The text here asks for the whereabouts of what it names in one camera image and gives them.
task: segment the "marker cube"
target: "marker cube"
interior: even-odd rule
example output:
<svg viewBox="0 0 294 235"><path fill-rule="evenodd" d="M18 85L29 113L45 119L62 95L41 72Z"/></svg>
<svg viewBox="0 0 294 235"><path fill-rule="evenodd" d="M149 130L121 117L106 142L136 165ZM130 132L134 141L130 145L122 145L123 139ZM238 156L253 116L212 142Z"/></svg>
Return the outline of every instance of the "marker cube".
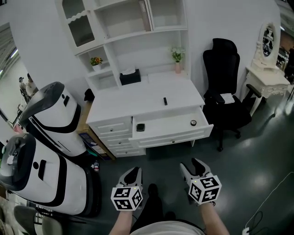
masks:
<svg viewBox="0 0 294 235"><path fill-rule="evenodd" d="M135 211L143 200L140 187L113 188L111 200L118 211Z"/></svg>
<svg viewBox="0 0 294 235"><path fill-rule="evenodd" d="M210 201L215 201L221 191L219 178L214 175L206 178L191 180L189 196L199 205Z"/></svg>

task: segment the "black pants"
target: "black pants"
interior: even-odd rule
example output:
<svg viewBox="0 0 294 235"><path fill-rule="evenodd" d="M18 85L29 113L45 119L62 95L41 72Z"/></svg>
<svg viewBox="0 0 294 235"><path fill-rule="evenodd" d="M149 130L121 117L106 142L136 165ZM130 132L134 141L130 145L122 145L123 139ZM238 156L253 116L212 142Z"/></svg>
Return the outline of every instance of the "black pants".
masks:
<svg viewBox="0 0 294 235"><path fill-rule="evenodd" d="M137 229L143 228L147 225L161 221L164 221L164 213L162 210L161 199L158 196L150 196L146 202L146 205L144 206L141 215L139 216L138 220L135 222L132 229L130 230L130 233L134 232ZM177 221L192 225L202 230L200 227L188 221L181 219L177 219Z"/></svg>

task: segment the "oval mirror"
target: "oval mirror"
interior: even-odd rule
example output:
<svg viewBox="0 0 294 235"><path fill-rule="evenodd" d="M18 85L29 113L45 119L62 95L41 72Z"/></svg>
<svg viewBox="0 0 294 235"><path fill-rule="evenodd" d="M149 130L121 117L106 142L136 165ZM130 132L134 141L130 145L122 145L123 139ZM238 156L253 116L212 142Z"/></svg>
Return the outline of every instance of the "oval mirror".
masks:
<svg viewBox="0 0 294 235"><path fill-rule="evenodd" d="M274 32L273 29L268 26L263 35L263 54L268 57L274 46Z"/></svg>

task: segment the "person's left arm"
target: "person's left arm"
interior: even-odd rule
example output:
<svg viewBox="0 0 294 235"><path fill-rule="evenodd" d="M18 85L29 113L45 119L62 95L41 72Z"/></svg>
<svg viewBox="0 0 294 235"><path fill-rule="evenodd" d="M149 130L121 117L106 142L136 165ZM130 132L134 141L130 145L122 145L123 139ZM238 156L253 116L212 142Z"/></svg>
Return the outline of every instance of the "person's left arm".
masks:
<svg viewBox="0 0 294 235"><path fill-rule="evenodd" d="M130 235L132 220L132 211L121 211L109 235Z"/></svg>

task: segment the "bookshelf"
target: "bookshelf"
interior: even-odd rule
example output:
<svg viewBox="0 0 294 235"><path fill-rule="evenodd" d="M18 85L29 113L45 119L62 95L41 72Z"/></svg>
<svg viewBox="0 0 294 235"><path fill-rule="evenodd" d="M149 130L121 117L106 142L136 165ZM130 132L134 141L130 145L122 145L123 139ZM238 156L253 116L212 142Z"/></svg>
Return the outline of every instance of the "bookshelf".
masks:
<svg viewBox="0 0 294 235"><path fill-rule="evenodd" d="M140 70L140 86L159 77L190 79L186 0L55 0L62 28L73 53L85 68L94 93L122 87L122 71ZM186 50L182 73L175 75L170 48ZM104 61L94 71L92 57Z"/></svg>

